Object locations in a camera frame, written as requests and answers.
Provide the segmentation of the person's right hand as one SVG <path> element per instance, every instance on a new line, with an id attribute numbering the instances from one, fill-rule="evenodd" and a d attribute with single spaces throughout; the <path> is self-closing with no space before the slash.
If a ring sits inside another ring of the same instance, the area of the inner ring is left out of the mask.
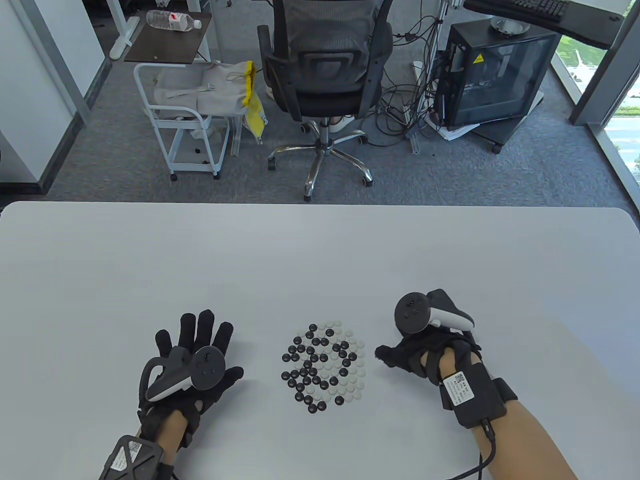
<path id="1" fill-rule="evenodd" d="M 396 346 L 378 346 L 374 356 L 389 368 L 400 368 L 439 386 L 444 378 L 481 362 L 482 348 L 470 333 L 428 326 Z"/>

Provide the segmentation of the person's left hand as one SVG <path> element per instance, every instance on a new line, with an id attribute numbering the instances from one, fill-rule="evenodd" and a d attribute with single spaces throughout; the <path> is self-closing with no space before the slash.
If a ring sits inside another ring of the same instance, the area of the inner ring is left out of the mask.
<path id="1" fill-rule="evenodd" d="M 155 334 L 158 357 L 142 371 L 138 419 L 141 438 L 166 451 L 163 435 L 169 434 L 176 450 L 187 448 L 203 414 L 244 375 L 240 366 L 222 369 L 234 327 L 225 321 L 214 330 L 214 324 L 211 310 L 184 313 L 178 343 L 165 329 Z"/>

